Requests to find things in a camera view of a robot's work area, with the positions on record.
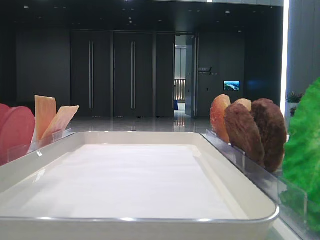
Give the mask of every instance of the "white tray surface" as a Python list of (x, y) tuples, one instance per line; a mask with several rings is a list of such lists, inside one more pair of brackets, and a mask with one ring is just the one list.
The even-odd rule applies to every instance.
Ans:
[(85, 144), (0, 194), (0, 217), (236, 219), (195, 145)]

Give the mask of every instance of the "double door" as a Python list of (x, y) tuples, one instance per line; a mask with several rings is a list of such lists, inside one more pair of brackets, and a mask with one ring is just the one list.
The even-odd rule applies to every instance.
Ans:
[(153, 115), (153, 35), (115, 33), (114, 116)]
[(71, 32), (71, 101), (82, 117), (110, 117), (111, 34)]

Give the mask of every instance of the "acrylic divider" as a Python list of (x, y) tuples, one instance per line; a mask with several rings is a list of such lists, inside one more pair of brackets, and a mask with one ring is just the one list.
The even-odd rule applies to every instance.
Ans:
[(25, 156), (26, 154), (32, 153), (49, 144), (55, 143), (56, 141), (63, 139), (71, 134), (72, 134), (72, 131), (70, 128), (63, 132), (57, 131), (54, 134), (44, 139), (41, 139), (40, 141), (32, 141), (30, 144), (24, 144), (24, 145), (13, 147), (9, 149), (7, 153), (0, 155), (0, 167), (14, 160), (17, 160)]
[(225, 143), (211, 130), (206, 131), (205, 138), (248, 179), (260, 188), (269, 198), (279, 205), (280, 218), (300, 238), (320, 240), (320, 205), (308, 200), (307, 193), (276, 176), (231, 144)]

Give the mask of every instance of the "display screen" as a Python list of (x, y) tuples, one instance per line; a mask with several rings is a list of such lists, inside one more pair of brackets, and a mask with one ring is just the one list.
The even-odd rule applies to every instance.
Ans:
[(225, 91), (239, 91), (240, 82), (239, 81), (225, 81), (223, 89)]

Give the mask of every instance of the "reflective floor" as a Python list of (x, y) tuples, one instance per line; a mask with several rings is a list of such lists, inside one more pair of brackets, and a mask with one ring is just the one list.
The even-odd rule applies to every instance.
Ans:
[(204, 134), (210, 129), (209, 118), (193, 119), (185, 115), (184, 106), (174, 117), (74, 118), (68, 126), (78, 132), (193, 132)]

